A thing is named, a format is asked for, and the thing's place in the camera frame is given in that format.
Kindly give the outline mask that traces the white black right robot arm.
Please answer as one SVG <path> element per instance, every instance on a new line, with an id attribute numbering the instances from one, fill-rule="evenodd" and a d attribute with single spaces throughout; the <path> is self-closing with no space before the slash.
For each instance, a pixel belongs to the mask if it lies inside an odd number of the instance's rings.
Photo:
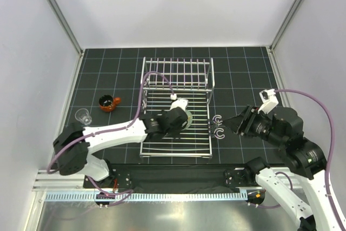
<path id="1" fill-rule="evenodd" d="M 306 137 L 303 120 L 292 108 L 278 107 L 269 115 L 258 107 L 246 107 L 223 121 L 234 134 L 258 137 L 278 148 L 282 162 L 299 181 L 307 198 L 301 200 L 257 157 L 245 164 L 243 178 L 264 188 L 294 221 L 297 230 L 345 230 L 345 217 L 333 198 L 334 191 L 322 149 Z"/>

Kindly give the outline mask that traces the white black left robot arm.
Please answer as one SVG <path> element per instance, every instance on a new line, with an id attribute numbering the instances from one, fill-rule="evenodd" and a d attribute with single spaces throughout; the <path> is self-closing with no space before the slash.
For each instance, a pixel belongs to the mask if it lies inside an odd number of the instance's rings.
<path id="1" fill-rule="evenodd" d="M 114 183 L 115 173 L 105 159 L 94 154 L 100 150 L 127 143 L 160 141 L 175 136 L 190 127 L 191 113 L 181 107 L 162 110 L 158 114 L 136 114 L 132 121 L 104 127 L 72 126 L 62 132 L 54 141 L 55 155 L 47 172 L 57 164 L 57 172 L 62 176 L 83 174 L 101 187 L 109 188 Z"/>

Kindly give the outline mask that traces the mint green ceramic mug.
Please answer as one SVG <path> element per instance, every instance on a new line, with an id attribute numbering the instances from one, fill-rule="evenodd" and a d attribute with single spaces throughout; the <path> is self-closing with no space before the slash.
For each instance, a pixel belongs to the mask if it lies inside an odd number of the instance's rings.
<path id="1" fill-rule="evenodd" d="M 193 121 L 193 116 L 192 116 L 191 112 L 186 110 L 185 113 L 186 113 L 186 116 L 187 116 L 187 120 L 182 125 L 183 130 L 188 129 L 191 126 L 192 121 Z"/>

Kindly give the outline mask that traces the orange brown ceramic mug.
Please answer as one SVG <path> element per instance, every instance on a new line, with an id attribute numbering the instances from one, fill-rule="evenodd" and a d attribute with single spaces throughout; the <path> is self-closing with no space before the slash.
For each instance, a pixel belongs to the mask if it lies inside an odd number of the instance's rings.
<path id="1" fill-rule="evenodd" d="M 98 104 L 102 111 L 112 112 L 121 103 L 120 97 L 112 97 L 111 95 L 103 95 L 99 98 Z"/>

